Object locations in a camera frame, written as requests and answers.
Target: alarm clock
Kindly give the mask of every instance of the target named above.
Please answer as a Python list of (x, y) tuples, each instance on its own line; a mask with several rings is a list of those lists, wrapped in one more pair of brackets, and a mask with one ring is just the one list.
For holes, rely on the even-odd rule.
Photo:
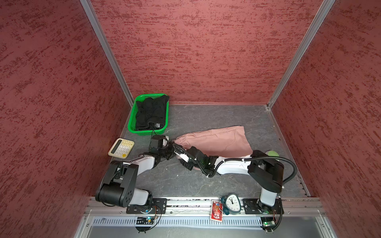
[(241, 212), (241, 203), (236, 194), (232, 193), (228, 196), (223, 196), (221, 202), (224, 204), (223, 212), (226, 215), (235, 215)]

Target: pink fabric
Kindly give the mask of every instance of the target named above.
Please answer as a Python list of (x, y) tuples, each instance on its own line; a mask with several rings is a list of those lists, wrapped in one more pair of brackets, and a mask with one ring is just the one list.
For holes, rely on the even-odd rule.
[(242, 157), (253, 152), (243, 126), (192, 132), (177, 137), (173, 142), (186, 150), (194, 146), (207, 156)]

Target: red playing card box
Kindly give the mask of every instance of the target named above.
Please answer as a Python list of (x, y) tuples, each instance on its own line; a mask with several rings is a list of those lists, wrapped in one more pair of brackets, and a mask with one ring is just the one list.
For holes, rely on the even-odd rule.
[(212, 200), (212, 211), (210, 212), (210, 219), (222, 222), (222, 208), (223, 204), (220, 201)]

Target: black cloth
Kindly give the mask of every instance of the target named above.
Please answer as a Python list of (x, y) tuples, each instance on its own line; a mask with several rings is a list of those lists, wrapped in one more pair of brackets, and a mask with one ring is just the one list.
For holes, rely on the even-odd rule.
[(166, 104), (169, 96), (163, 95), (157, 98), (148, 97), (142, 102), (136, 102), (135, 130), (158, 130), (165, 125)]

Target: red wall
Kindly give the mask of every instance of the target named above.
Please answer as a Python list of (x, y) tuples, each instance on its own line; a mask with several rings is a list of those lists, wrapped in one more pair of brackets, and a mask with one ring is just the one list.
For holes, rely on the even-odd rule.
[(381, 2), (336, 0), (273, 112), (339, 237), (381, 236)]
[(0, 237), (70, 238), (129, 106), (78, 0), (0, 18)]
[(128, 87), (266, 104), (322, 0), (92, 0)]

